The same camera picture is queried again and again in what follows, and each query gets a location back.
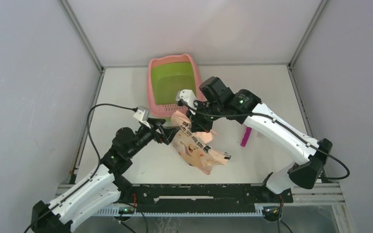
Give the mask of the cat litter bag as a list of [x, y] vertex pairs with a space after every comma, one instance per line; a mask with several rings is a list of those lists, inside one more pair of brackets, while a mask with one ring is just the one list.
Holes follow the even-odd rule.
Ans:
[[180, 128], [171, 145], [189, 166], [196, 167], [204, 174], [209, 175], [214, 166], [226, 165], [230, 160], [230, 154], [221, 153], [208, 144], [216, 135], [212, 130], [208, 133], [193, 133], [191, 121], [180, 111], [172, 114], [171, 124]]

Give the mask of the magenta plastic scoop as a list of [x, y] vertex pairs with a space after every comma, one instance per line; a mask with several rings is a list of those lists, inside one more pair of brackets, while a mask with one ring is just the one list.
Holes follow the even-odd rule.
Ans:
[[240, 146], [241, 147], [246, 147], [247, 143], [248, 143], [248, 140], [251, 136], [251, 132], [252, 132], [252, 128], [250, 127], [247, 127], [246, 130], [245, 130], [245, 133], [244, 133], [244, 136], [241, 140], [241, 143], [240, 143]]

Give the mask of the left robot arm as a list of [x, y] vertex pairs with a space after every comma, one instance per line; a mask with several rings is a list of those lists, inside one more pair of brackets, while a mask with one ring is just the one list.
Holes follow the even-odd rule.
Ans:
[[152, 141], [169, 145], [180, 130], [164, 123], [164, 119], [149, 118], [136, 131], [120, 128], [111, 148], [85, 178], [50, 202], [39, 201], [33, 206], [27, 229], [34, 233], [72, 233], [103, 207], [129, 201], [132, 184], [123, 174], [133, 164], [131, 159]]

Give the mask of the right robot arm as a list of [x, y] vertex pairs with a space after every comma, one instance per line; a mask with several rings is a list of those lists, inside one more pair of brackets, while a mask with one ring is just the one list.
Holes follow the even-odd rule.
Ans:
[[181, 90], [177, 101], [188, 108], [193, 132], [208, 132], [220, 118], [234, 120], [278, 144], [293, 159], [293, 164], [271, 173], [263, 182], [261, 195], [273, 202], [294, 186], [312, 189], [322, 173], [332, 149], [332, 142], [303, 134], [275, 114], [251, 91], [234, 93], [220, 78], [211, 77], [199, 90], [205, 101], [199, 101], [192, 90]]

